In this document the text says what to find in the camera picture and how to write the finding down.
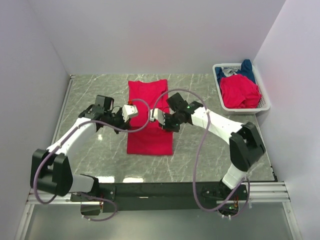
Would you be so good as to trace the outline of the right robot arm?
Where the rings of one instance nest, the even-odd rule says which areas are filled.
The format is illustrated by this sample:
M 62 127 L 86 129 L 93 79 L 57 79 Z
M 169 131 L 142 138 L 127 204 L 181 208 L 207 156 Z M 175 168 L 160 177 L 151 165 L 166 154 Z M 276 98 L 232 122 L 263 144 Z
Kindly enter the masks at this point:
M 221 180 L 219 193 L 226 200 L 232 199 L 237 194 L 236 185 L 266 152 L 256 125 L 230 120 L 198 101 L 188 103 L 179 93 L 169 97 L 166 102 L 173 113 L 165 113 L 158 108 L 150 111 L 150 116 L 158 121 L 163 130 L 177 133 L 181 124 L 190 124 L 205 129 L 229 145 L 231 164 Z

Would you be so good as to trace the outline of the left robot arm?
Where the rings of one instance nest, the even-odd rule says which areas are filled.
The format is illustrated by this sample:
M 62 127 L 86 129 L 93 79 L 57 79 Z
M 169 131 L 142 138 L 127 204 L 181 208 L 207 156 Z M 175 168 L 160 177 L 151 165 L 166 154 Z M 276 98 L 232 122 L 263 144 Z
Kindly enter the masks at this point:
M 109 125 L 119 130 L 130 128 L 130 119 L 137 116 L 137 107 L 125 104 L 113 111 L 114 99 L 97 95 L 79 115 L 73 126 L 54 144 L 46 149 L 37 149 L 32 155 L 30 186 L 35 192 L 44 191 L 54 196 L 80 193 L 94 201 L 100 195 L 98 178 L 85 174 L 74 174 L 70 161 L 83 144 L 100 128 Z

